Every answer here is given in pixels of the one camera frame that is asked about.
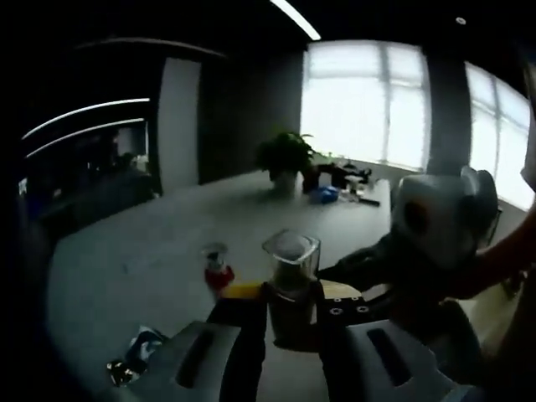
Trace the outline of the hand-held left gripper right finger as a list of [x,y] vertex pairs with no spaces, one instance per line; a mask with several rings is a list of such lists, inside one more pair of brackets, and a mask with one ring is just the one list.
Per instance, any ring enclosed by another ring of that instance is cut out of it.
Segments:
[[393,297],[316,282],[317,347],[332,401],[461,401],[434,352],[390,319]]

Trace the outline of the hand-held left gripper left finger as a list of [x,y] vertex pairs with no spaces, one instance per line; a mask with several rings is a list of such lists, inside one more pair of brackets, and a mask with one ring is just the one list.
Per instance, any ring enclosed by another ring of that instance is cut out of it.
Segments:
[[265,284],[224,289],[206,321],[163,343],[126,401],[255,401],[265,359]]

